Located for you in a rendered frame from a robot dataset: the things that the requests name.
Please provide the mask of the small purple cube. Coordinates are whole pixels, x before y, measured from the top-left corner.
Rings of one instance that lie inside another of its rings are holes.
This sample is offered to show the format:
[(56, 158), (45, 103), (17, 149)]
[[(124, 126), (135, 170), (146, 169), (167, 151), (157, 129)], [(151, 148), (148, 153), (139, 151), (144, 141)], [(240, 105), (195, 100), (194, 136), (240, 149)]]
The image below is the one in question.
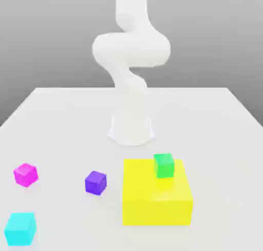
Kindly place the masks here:
[(107, 176), (105, 173), (91, 171), (85, 178), (85, 191), (94, 195), (101, 195), (107, 186)]

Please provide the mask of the small green cube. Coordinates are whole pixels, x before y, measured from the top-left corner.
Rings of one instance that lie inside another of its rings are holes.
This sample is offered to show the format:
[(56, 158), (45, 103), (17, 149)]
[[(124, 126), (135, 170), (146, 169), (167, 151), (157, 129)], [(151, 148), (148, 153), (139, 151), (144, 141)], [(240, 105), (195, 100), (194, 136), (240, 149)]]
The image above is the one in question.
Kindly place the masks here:
[(157, 178), (174, 176), (175, 161), (170, 153), (154, 154), (154, 172)]

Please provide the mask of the small cyan cube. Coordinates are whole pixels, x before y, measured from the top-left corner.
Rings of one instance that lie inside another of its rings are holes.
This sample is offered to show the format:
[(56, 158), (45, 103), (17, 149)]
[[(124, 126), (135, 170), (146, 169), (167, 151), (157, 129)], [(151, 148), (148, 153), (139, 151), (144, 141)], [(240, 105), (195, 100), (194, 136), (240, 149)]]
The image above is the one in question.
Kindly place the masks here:
[(33, 212), (14, 212), (5, 226), (4, 234), (9, 246), (31, 245), (36, 232)]

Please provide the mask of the large yellow box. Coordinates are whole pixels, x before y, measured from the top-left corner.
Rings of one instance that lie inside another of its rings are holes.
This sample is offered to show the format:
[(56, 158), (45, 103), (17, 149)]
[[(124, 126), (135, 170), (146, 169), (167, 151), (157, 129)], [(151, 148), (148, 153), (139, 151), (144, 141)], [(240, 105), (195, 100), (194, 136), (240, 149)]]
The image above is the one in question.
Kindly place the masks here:
[(193, 196), (183, 161), (175, 160), (171, 178), (157, 178), (153, 159), (125, 159), (123, 225), (190, 225)]

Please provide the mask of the small magenta cube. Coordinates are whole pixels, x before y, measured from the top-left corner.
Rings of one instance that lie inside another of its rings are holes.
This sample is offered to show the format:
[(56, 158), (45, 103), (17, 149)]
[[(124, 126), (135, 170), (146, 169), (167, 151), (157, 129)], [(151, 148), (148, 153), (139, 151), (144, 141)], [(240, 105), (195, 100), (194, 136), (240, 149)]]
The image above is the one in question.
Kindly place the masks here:
[(14, 169), (13, 174), (16, 183), (23, 187), (29, 187), (39, 179), (36, 166), (28, 163), (23, 163)]

